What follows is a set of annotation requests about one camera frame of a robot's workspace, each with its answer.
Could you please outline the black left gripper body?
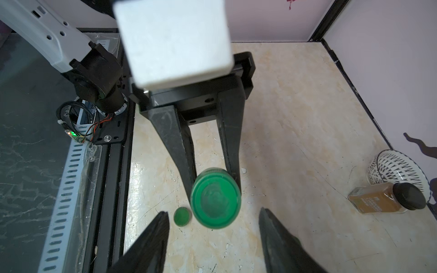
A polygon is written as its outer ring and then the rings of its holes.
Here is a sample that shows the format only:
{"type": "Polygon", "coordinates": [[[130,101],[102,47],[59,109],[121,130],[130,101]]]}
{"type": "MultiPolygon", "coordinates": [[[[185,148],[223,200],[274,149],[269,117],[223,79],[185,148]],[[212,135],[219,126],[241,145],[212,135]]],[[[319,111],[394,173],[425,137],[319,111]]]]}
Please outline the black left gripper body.
{"type": "Polygon", "coordinates": [[[256,70],[251,52],[234,55],[234,67],[230,74],[212,80],[180,86],[177,88],[148,91],[131,84],[129,98],[140,107],[140,113],[147,117],[147,111],[174,105],[190,124],[199,124],[215,119],[216,105],[220,92],[242,90],[248,99],[252,90],[252,77],[256,70]]]}

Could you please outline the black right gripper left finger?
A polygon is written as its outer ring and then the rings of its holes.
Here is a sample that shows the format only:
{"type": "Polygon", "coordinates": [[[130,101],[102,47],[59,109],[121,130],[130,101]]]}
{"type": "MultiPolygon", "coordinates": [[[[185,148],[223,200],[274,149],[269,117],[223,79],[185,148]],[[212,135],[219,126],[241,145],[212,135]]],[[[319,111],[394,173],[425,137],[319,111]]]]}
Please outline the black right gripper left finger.
{"type": "Polygon", "coordinates": [[[162,273],[165,267],[170,221],[159,212],[109,273],[162,273]]]}

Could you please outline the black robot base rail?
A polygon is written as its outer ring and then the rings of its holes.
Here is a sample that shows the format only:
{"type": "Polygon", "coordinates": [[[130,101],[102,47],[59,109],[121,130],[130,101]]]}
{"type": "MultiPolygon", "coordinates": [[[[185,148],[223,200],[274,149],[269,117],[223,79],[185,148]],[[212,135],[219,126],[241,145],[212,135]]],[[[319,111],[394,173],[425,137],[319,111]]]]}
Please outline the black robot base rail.
{"type": "Polygon", "coordinates": [[[82,273],[104,273],[125,250],[127,197],[132,158],[135,103],[100,125],[94,144],[101,148],[99,170],[82,273]]]}

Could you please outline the green paint jar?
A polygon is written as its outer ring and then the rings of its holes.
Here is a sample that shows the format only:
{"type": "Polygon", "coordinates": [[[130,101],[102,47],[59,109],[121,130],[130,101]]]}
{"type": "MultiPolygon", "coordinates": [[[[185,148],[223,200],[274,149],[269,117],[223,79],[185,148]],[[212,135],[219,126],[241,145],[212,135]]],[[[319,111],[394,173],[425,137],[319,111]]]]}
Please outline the green paint jar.
{"type": "Polygon", "coordinates": [[[206,228],[226,228],[239,215],[241,191],[226,170],[208,168],[194,182],[190,205],[194,217],[206,228]]]}

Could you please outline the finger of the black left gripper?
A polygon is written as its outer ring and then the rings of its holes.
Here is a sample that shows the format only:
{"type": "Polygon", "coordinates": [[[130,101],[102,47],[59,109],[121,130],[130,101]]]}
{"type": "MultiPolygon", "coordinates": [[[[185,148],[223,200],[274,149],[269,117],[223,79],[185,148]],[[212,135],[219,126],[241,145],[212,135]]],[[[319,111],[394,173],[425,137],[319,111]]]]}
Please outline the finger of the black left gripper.
{"type": "Polygon", "coordinates": [[[228,174],[241,189],[240,142],[244,118],[245,92],[234,88],[217,95],[217,127],[228,174]]]}
{"type": "Polygon", "coordinates": [[[179,171],[187,198],[197,177],[195,152],[188,122],[174,105],[141,111],[148,119],[179,171]]]}

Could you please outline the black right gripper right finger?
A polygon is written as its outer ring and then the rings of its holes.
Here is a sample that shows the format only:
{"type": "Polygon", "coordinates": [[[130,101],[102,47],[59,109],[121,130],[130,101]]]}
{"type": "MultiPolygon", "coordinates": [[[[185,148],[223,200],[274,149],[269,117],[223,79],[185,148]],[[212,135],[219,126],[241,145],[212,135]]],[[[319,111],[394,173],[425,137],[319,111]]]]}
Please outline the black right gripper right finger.
{"type": "Polygon", "coordinates": [[[261,208],[258,224],[268,273],[326,272],[269,209],[261,208]]]}

